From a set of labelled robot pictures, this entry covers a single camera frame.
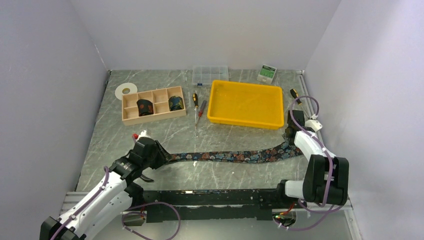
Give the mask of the navy floral necktie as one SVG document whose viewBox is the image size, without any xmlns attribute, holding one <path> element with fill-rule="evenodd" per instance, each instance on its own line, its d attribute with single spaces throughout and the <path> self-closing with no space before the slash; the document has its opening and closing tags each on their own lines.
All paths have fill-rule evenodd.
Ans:
<svg viewBox="0 0 424 240">
<path fill-rule="evenodd" d="M 225 162 L 238 164 L 266 164 L 302 156 L 303 153 L 283 135 L 283 142 L 271 148 L 242 151 L 184 152 L 169 155 L 167 164 L 180 162 Z"/>
</svg>

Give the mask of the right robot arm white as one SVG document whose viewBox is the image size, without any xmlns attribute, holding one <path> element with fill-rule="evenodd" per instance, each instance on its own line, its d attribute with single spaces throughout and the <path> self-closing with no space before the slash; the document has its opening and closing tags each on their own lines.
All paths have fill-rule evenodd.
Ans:
<svg viewBox="0 0 424 240">
<path fill-rule="evenodd" d="M 303 155 L 308 160 L 303 180 L 285 180 L 275 194 L 276 203 L 289 207 L 295 199 L 316 204 L 344 205 L 348 200 L 349 162 L 331 153 L 307 126 L 303 111 L 289 110 L 283 143 L 262 150 L 209 151 L 167 154 L 165 164 L 184 161 L 213 161 L 264 164 Z"/>
</svg>

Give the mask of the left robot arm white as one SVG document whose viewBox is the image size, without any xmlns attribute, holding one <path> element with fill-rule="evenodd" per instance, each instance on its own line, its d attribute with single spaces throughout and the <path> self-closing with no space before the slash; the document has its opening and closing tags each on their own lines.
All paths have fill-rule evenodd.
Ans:
<svg viewBox="0 0 424 240">
<path fill-rule="evenodd" d="M 48 217 L 40 227 L 41 240 L 89 240 L 118 213 L 137 210 L 144 203 L 143 189 L 134 181 L 147 168 L 158 169 L 171 155 L 157 141 L 140 137 L 133 149 L 110 167 L 100 182 L 74 207 L 58 218 Z"/>
</svg>

